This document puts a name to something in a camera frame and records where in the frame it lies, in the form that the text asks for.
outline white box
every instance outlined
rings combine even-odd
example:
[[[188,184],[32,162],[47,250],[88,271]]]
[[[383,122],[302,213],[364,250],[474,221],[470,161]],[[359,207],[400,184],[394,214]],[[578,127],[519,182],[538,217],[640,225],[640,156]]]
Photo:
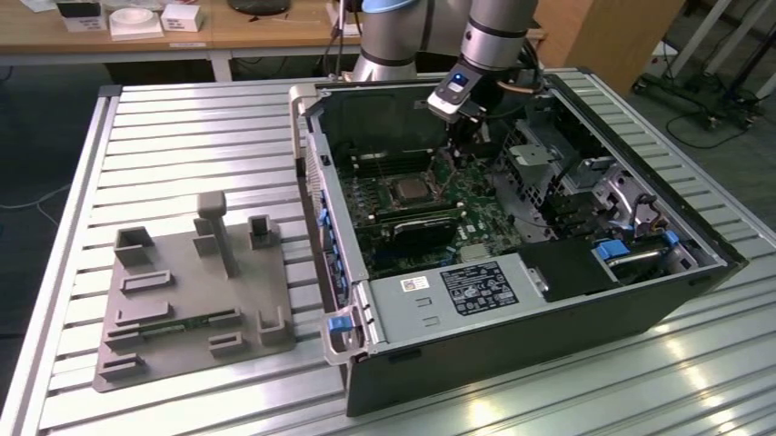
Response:
[[[105,20],[104,14],[99,16],[81,16],[79,18],[65,18],[63,16],[61,21],[64,21],[68,32],[108,30],[108,21]]]
[[[119,9],[111,14],[111,39],[113,41],[128,41],[132,39],[161,38],[164,32],[159,24],[159,15],[151,11],[143,21],[137,23],[123,22],[120,13],[128,9]]]
[[[161,26],[167,31],[199,32],[203,18],[197,5],[167,5],[161,13]]]
[[[649,73],[656,77],[662,77],[668,66],[674,62],[678,52],[674,47],[668,45],[664,41],[657,43],[654,51],[652,52],[652,57],[646,66],[644,67],[644,73]]]

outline wooden desk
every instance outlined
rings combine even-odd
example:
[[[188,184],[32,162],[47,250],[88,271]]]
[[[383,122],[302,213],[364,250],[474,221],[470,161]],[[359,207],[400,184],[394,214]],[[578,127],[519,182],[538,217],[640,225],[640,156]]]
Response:
[[[326,0],[292,0],[287,14],[255,21],[234,11],[227,0],[199,0],[197,5],[204,12],[200,32],[165,32],[163,38],[113,42],[107,31],[67,32],[57,11],[34,14],[18,0],[0,0],[0,65],[205,59],[216,81],[229,82],[231,58],[322,55],[328,45]],[[529,32],[534,41],[543,37],[541,30]],[[343,53],[358,52],[359,38],[347,37]]]
[[[204,16],[211,1],[200,0]],[[111,32],[71,33],[57,11],[33,13],[18,0],[0,0],[0,54],[108,53],[176,50],[176,45],[207,48],[212,45],[212,24],[204,20],[200,32],[165,32],[164,38],[112,41]]]

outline desk leg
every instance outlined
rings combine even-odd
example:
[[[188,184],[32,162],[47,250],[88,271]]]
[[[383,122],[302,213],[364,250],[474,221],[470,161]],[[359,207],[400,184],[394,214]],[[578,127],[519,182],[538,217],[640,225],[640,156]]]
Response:
[[[209,63],[213,66],[216,82],[231,82],[229,50],[211,50]]]

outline circuit board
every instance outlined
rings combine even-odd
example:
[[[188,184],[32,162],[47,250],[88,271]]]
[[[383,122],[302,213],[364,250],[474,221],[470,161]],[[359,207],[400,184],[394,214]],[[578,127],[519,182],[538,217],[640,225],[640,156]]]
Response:
[[[519,232],[491,181],[483,161],[467,157],[455,162],[446,151],[433,156],[426,171],[340,181],[370,277],[517,250]],[[404,228],[411,241],[391,244]]]

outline motherboard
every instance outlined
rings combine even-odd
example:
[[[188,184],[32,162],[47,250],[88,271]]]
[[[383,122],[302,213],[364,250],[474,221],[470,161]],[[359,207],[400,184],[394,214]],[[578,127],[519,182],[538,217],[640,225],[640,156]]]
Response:
[[[513,253],[521,236],[495,199],[494,167],[447,149],[400,162],[351,160],[342,188],[374,278]]]

